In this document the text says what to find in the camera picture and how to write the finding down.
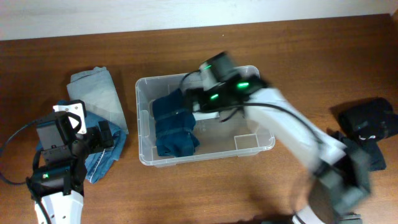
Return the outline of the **blue denim jeans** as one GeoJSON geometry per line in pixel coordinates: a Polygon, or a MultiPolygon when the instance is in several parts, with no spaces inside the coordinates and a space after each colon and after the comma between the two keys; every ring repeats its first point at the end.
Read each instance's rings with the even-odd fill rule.
{"type": "MultiPolygon", "coordinates": [[[[102,179],[109,171],[114,161],[117,161],[122,153],[123,147],[126,142],[127,134],[112,122],[104,119],[94,113],[86,111],[86,129],[93,129],[92,151],[88,155],[84,167],[72,167],[75,178],[85,178],[88,182],[95,184],[102,179]],[[95,142],[95,127],[98,126],[99,121],[107,121],[111,133],[113,135],[114,146],[108,149],[100,149],[96,147],[95,142]]],[[[41,152],[42,145],[39,140],[37,150],[41,152]]]]}

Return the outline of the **dark blue garment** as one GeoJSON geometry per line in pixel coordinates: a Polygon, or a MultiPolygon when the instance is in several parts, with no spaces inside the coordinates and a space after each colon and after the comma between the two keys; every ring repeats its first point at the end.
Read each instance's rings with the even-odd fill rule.
{"type": "Polygon", "coordinates": [[[155,119],[155,145],[159,156],[192,156],[200,145],[193,134],[196,120],[183,105],[181,89],[156,99],[152,104],[155,119]]]}

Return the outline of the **black garment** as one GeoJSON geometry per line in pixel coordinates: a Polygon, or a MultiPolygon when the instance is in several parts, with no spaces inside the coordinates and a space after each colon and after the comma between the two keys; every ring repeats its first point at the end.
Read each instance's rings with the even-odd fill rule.
{"type": "Polygon", "coordinates": [[[387,168],[384,156],[376,142],[357,143],[339,131],[328,130],[327,133],[347,146],[359,147],[369,156],[369,171],[375,172],[387,168]]]}
{"type": "Polygon", "coordinates": [[[385,98],[375,98],[340,112],[338,123],[356,141],[380,141],[397,135],[397,114],[385,98]]]}

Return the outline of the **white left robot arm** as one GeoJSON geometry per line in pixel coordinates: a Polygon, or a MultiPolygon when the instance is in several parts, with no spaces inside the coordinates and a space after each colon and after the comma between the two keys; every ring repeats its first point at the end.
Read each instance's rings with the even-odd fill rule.
{"type": "Polygon", "coordinates": [[[83,134],[84,119],[58,111],[40,118],[36,131],[42,148],[32,163],[26,185],[35,202],[39,223],[80,223],[83,210],[85,161],[113,147],[109,123],[100,121],[83,134]]]}

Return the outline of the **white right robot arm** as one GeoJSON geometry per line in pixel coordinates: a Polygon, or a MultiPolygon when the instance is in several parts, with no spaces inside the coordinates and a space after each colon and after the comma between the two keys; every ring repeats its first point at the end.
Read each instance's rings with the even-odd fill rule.
{"type": "Polygon", "coordinates": [[[197,73],[197,81],[180,82],[190,111],[242,111],[245,119],[274,133],[311,173],[307,205],[291,223],[362,223],[353,209],[371,193],[366,152],[316,127],[268,81],[243,74],[227,52],[204,61],[197,73]]]}

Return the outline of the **clear plastic storage container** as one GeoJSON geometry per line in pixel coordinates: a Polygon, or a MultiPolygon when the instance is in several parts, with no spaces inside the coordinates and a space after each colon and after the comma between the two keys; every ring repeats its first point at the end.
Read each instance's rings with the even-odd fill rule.
{"type": "Polygon", "coordinates": [[[187,162],[221,159],[225,157],[253,156],[275,146],[272,132],[236,114],[230,120],[220,120],[229,115],[204,115],[197,122],[193,135],[200,145],[192,156],[159,156],[155,145],[155,119],[152,112],[154,100],[167,96],[178,88],[184,74],[145,77],[135,84],[137,103],[137,134],[139,160],[146,166],[164,167],[187,162]]]}

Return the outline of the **light grey folded jeans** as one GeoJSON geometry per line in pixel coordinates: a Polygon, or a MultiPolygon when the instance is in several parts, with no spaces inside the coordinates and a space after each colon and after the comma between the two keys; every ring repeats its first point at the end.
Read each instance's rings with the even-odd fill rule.
{"type": "Polygon", "coordinates": [[[84,101],[87,111],[107,119],[129,134],[116,87],[106,67],[73,74],[67,91],[71,100],[84,101]]]}

